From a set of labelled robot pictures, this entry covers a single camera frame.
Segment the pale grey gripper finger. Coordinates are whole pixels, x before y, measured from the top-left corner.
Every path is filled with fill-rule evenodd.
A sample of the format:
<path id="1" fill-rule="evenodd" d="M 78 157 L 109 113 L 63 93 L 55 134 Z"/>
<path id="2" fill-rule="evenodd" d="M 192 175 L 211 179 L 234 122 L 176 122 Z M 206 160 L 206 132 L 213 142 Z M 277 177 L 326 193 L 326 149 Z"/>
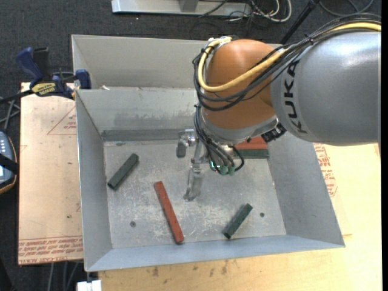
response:
<path id="1" fill-rule="evenodd" d="M 195 172 L 193 167 L 189 169 L 189 174 L 188 174 L 188 179 L 187 179 L 187 189 L 184 194 L 184 199 L 186 201 L 192 201 L 195 199 L 195 188 L 194 188 L 194 183 L 195 183 Z"/>
<path id="2" fill-rule="evenodd" d="M 201 194 L 204 175 L 201 172 L 194 172 L 192 182 L 192 200 Z"/>

